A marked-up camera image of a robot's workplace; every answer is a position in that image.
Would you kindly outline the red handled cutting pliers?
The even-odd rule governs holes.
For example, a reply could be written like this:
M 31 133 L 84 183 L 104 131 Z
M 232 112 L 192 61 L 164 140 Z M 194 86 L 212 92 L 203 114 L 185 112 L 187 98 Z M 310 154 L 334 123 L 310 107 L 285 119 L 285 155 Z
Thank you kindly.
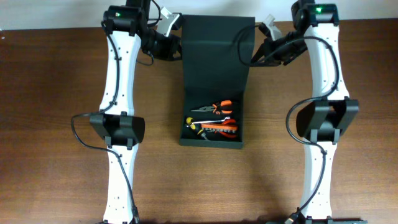
M 235 119 L 227 119 L 223 121 L 216 129 L 215 133 L 221 134 L 227 138 L 236 138 L 238 132 L 238 125 Z

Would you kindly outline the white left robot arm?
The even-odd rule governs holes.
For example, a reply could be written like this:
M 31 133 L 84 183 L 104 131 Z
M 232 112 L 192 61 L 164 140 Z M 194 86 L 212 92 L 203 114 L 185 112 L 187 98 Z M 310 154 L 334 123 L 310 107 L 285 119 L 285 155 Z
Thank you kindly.
M 180 37 L 171 34 L 182 22 L 180 13 L 158 7 L 150 19 L 152 1 L 127 1 L 110 6 L 101 25 L 108 42 L 108 65 L 99 110 L 89 122 L 104 141 L 109 159 L 108 199 L 103 223 L 139 223 L 132 194 L 134 161 L 144 139 L 144 118 L 135 116 L 134 72 L 140 52 L 151 60 L 175 61 L 182 52 Z

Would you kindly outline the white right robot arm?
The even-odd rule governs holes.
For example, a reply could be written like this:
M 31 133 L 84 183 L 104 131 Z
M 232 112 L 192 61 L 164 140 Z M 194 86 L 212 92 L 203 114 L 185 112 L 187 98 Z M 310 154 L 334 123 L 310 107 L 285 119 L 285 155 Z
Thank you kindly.
M 336 223 L 330 205 L 333 158 L 359 111 L 359 102 L 350 98 L 341 71 L 336 4 L 298 0 L 291 13 L 295 30 L 287 35 L 276 28 L 272 16 L 258 26 L 266 39 L 246 65 L 288 65 L 308 52 L 312 95 L 294 104 L 285 119 L 288 134 L 304 146 L 303 194 L 285 223 Z

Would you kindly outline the black box with flip lid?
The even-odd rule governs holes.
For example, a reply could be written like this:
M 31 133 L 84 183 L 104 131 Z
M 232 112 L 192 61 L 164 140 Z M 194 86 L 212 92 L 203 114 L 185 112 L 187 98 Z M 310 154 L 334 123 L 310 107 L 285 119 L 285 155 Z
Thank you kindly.
M 182 26 L 184 103 L 179 143 L 182 146 L 243 148 L 243 104 L 254 48 L 254 17 L 185 15 Z M 238 131 L 233 138 L 220 133 L 201 137 L 186 119 L 211 121 L 222 115 L 199 112 L 223 100 L 236 104 L 230 118 Z

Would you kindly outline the orange screwdriver bit holder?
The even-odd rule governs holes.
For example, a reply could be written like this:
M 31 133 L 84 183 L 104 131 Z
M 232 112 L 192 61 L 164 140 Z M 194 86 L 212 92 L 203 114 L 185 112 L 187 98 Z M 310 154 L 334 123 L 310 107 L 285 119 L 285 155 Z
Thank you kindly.
M 235 133 L 238 130 L 238 126 L 232 124 L 202 124 L 201 127 L 205 131 L 214 131 L 214 132 L 224 132 L 224 133 Z

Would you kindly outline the silver double-ended wrench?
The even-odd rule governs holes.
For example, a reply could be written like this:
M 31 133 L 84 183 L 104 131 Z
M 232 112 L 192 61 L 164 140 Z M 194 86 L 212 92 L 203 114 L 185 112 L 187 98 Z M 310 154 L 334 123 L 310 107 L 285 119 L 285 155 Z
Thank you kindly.
M 229 116 L 224 117 L 223 119 L 217 119 L 217 120 L 213 119 L 213 120 L 207 120 L 207 121 L 194 121 L 192 118 L 187 118 L 185 122 L 187 125 L 190 126 L 193 124 L 201 125 L 201 124 L 210 124 L 210 123 L 221 123 L 221 122 L 227 121 L 229 119 L 231 119 Z

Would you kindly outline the orange handled needle-nose pliers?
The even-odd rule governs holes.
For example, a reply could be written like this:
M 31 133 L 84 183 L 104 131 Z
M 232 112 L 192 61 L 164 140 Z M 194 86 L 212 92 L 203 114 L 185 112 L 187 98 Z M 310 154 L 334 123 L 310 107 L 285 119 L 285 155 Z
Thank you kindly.
M 211 112 L 213 114 L 232 114 L 234 110 L 234 103 L 231 100 L 223 100 L 218 103 L 213 103 L 210 106 L 202 106 L 197 109 L 192 109 L 192 112 Z

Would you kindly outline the yellow black handled screwdriver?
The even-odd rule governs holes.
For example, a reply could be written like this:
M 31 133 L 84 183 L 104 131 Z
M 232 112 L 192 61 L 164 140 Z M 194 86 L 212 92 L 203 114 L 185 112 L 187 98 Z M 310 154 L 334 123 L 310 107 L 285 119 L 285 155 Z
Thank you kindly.
M 199 123 L 195 123 L 194 119 L 192 117 L 187 117 L 185 119 L 185 126 L 193 131 L 193 133 L 204 140 L 208 140 L 207 135 L 205 130 L 201 127 Z

